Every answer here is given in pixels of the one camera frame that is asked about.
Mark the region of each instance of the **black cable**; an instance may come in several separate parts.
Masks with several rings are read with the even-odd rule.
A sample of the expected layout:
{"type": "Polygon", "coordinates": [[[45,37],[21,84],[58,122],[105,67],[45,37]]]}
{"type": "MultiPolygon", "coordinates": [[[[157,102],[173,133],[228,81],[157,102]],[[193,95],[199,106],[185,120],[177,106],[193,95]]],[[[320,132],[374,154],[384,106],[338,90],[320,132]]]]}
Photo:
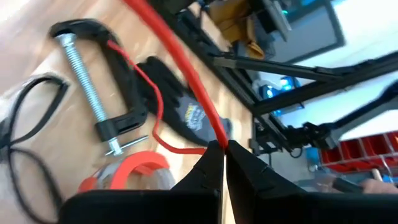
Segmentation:
{"type": "Polygon", "coordinates": [[[301,155],[303,154],[303,148],[300,148],[300,152],[299,152],[299,154],[298,154],[297,156],[293,156],[292,152],[290,152],[289,154],[290,154],[290,156],[291,156],[292,158],[298,159],[298,158],[300,158],[301,155]]]}
{"type": "Polygon", "coordinates": [[[35,212],[33,211],[32,207],[28,205],[27,200],[23,196],[21,192],[21,187],[19,183],[19,178],[16,173],[16,168],[12,159],[12,156],[14,153],[22,154],[24,156],[27,156],[29,159],[32,159],[37,163],[37,165],[40,167],[40,170],[43,173],[46,185],[47,185],[47,190],[50,193],[50,196],[52,198],[53,205],[56,209],[57,212],[59,212],[63,199],[60,193],[60,190],[51,174],[49,171],[49,168],[45,165],[44,161],[36,154],[33,152],[27,151],[26,149],[21,149],[19,147],[14,147],[15,144],[25,141],[35,134],[37,134],[46,124],[47,121],[51,118],[51,116],[54,114],[55,110],[58,108],[58,105],[60,104],[61,100],[65,96],[66,92],[68,89],[68,84],[65,83],[63,80],[51,76],[51,75],[44,75],[42,77],[33,79],[30,81],[28,84],[24,85],[24,88],[21,90],[19,93],[17,100],[12,106],[12,110],[9,113],[8,117],[1,123],[2,127],[2,132],[1,132],[1,145],[0,145],[0,152],[2,155],[5,155],[5,158],[0,158],[0,162],[5,162],[8,164],[9,167],[9,174],[11,178],[11,183],[13,190],[15,192],[15,195],[17,197],[17,201],[23,211],[27,214],[29,218],[31,218],[33,221],[36,223],[40,224],[49,224],[52,222],[46,221],[41,219],[35,212]],[[58,92],[53,100],[51,102],[49,108],[43,115],[43,117],[40,119],[40,121],[36,124],[36,126],[29,131],[26,135],[18,138],[18,139],[13,139],[14,135],[14,129],[15,129],[15,124],[18,118],[19,114],[19,109],[21,108],[21,104],[25,100],[26,95],[39,83],[42,82],[47,82],[47,83],[53,83],[59,86],[58,92]]]}

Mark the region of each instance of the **wooden workbench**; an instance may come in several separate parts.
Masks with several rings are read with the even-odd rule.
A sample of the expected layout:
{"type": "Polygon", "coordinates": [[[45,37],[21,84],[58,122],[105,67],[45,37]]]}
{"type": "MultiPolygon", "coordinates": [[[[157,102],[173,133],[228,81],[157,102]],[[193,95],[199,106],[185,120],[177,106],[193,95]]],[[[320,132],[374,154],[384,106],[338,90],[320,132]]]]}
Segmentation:
{"type": "MultiPolygon", "coordinates": [[[[57,178],[65,198],[74,195],[84,178],[113,158],[104,156],[106,145],[101,144],[96,137],[93,113],[61,47],[47,37],[52,24],[82,17],[95,18],[116,33],[136,63],[150,55],[156,55],[185,83],[182,74],[158,38],[122,1],[4,1],[0,17],[1,93],[20,85],[30,75],[44,72],[54,72],[66,78],[71,84],[67,97],[49,124],[35,138],[24,143],[25,147],[35,151],[46,161],[57,178]]],[[[225,49],[226,42],[207,17],[204,17],[203,25],[220,48],[225,49]]],[[[82,40],[79,40],[76,46],[83,56],[109,117],[125,113],[122,99],[98,46],[82,40]]],[[[188,48],[185,49],[219,114],[232,120],[233,138],[247,147],[248,139],[251,137],[250,112],[188,48]]],[[[18,133],[28,130],[35,124],[54,93],[54,87],[41,86],[31,94],[22,110],[18,133]]],[[[6,97],[1,98],[0,112],[7,111],[6,105],[6,97]]],[[[145,134],[150,135],[153,125],[154,116],[149,115],[145,125],[120,136],[119,142],[124,143],[145,134]]],[[[175,147],[193,146],[164,124],[161,124],[160,136],[175,147]]],[[[199,156],[172,154],[158,145],[152,136],[149,140],[131,147],[125,154],[148,150],[160,152],[167,158],[170,170],[177,181],[188,173],[199,158],[199,156]]],[[[34,210],[43,217],[54,217],[38,170],[30,161],[19,157],[16,161],[21,184],[27,193],[27,198],[34,205],[34,210]]],[[[224,198],[224,204],[227,206],[224,222],[233,223],[231,209],[228,206],[229,197],[224,195],[224,198]]],[[[6,166],[0,165],[0,223],[30,223],[27,220],[14,198],[6,166]]]]}

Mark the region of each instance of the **red wire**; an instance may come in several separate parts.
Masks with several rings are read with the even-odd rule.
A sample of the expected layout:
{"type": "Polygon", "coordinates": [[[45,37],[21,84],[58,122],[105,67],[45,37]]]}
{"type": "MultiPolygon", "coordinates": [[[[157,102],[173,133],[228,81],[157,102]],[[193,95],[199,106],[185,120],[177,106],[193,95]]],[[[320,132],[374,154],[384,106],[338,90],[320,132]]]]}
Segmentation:
{"type": "Polygon", "coordinates": [[[193,93],[205,110],[205,113],[210,120],[210,124],[215,130],[216,137],[220,146],[223,149],[226,149],[228,147],[228,137],[226,135],[223,125],[221,124],[221,120],[218,116],[216,108],[211,102],[209,96],[207,95],[205,87],[201,83],[197,72],[192,67],[189,59],[185,56],[183,49],[177,42],[174,33],[170,30],[170,28],[163,21],[163,19],[155,12],[155,10],[147,3],[146,0],[124,0],[124,2],[127,3],[127,5],[141,17],[141,19],[155,32],[156,36],[163,42],[165,48],[169,51],[175,63],[184,74],[190,85],[190,88],[193,90],[193,93]]]}
{"type": "Polygon", "coordinates": [[[155,126],[152,130],[152,134],[154,138],[156,139],[157,142],[159,142],[163,147],[168,149],[170,152],[178,153],[178,154],[199,154],[203,155],[205,153],[206,149],[204,148],[185,148],[185,149],[179,149],[176,147],[173,147],[169,144],[167,144],[165,141],[163,141],[160,136],[157,134],[157,130],[159,128],[159,123],[163,118],[163,110],[164,110],[164,104],[163,104],[163,99],[162,99],[162,94],[160,93],[159,87],[152,82],[152,80],[145,74],[144,71],[142,71],[130,58],[130,56],[116,43],[113,41],[109,40],[108,41],[108,46],[112,48],[113,50],[119,52],[130,64],[131,66],[134,67],[135,70],[141,75],[141,77],[154,89],[155,95],[156,95],[156,100],[157,100],[157,114],[156,114],[156,122],[155,126]]]}

